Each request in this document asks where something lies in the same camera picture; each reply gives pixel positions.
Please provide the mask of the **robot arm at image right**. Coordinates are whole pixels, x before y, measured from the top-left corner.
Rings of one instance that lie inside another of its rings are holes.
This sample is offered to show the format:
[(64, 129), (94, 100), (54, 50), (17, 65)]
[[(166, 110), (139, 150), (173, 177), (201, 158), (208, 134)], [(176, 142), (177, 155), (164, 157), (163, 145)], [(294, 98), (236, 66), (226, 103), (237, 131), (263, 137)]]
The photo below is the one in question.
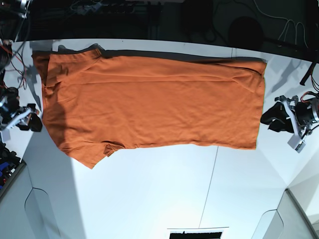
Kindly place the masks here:
[(274, 132), (288, 132), (296, 134), (301, 139), (311, 135), (319, 127), (319, 84), (313, 77), (315, 65), (312, 62), (300, 84), (304, 86), (311, 80), (314, 91), (307, 91), (301, 97), (292, 98), (279, 96), (275, 104), (262, 114), (260, 123), (268, 126)]

